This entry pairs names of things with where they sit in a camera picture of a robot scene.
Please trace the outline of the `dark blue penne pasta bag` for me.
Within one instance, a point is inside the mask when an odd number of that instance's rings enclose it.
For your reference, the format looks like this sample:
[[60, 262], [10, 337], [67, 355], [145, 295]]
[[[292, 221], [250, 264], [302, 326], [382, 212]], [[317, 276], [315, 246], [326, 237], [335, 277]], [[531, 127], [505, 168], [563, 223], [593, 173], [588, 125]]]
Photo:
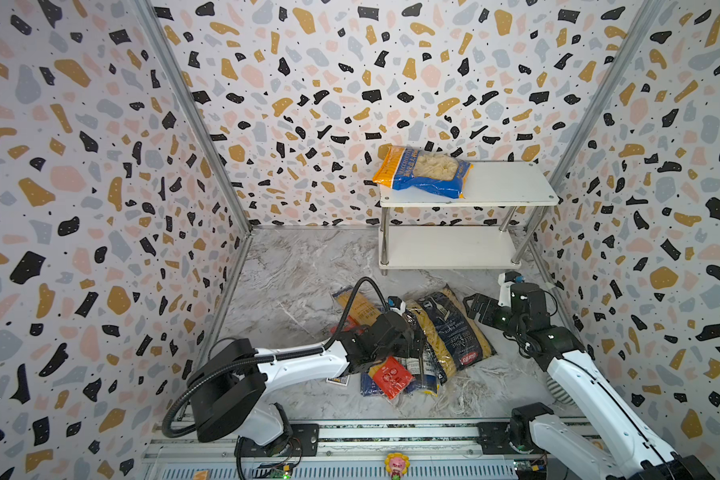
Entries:
[[438, 381], [447, 383], [460, 371], [495, 354], [495, 349], [476, 323], [469, 319], [454, 291], [446, 285], [415, 300], [407, 300], [406, 312], [426, 337], [425, 357], [432, 360]]

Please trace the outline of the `yellow blue spaghetti packet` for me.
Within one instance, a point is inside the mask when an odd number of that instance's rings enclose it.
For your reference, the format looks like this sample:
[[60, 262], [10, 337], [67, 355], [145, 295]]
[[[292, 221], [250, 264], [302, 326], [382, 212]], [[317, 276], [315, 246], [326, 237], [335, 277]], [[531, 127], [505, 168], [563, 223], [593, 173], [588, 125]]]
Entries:
[[[344, 309], [349, 303], [352, 287], [346, 287], [332, 294], [333, 300]], [[365, 295], [358, 292], [352, 302], [346, 320], [346, 327], [371, 326], [382, 314], [381, 310], [374, 305]]]

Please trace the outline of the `blue orange orecchiette pasta bag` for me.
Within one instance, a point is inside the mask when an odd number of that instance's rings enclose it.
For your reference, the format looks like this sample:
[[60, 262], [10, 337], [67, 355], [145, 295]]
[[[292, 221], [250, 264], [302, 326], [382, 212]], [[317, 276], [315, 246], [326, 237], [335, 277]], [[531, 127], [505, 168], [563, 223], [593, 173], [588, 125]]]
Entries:
[[473, 165], [444, 153], [394, 146], [387, 150], [372, 181], [393, 190], [417, 188], [449, 199], [463, 196]]

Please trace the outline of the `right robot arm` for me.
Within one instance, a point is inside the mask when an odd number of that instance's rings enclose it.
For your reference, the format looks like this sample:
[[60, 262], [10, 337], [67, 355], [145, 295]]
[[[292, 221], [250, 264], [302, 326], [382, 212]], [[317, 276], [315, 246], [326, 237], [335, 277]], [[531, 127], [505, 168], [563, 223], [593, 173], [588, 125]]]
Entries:
[[572, 431], [552, 409], [533, 403], [513, 409], [509, 445], [519, 453], [548, 453], [581, 479], [708, 479], [694, 456], [682, 456], [656, 434], [614, 390], [578, 337], [554, 326], [548, 294], [509, 272], [500, 295], [464, 299], [467, 316], [501, 331], [520, 353], [535, 361], [570, 396], [599, 434], [599, 449]]

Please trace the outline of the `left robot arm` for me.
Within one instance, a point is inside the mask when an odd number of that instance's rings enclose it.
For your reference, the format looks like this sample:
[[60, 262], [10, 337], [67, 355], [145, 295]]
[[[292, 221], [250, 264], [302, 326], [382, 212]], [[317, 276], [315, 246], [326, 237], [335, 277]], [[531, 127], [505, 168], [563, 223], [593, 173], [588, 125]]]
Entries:
[[267, 396], [312, 380], [367, 373], [390, 357], [423, 356], [426, 336], [392, 310], [370, 326], [336, 331], [323, 343], [289, 349], [255, 349], [235, 340], [188, 383], [188, 405], [200, 442], [229, 435], [265, 449], [278, 449], [293, 436], [284, 408]]

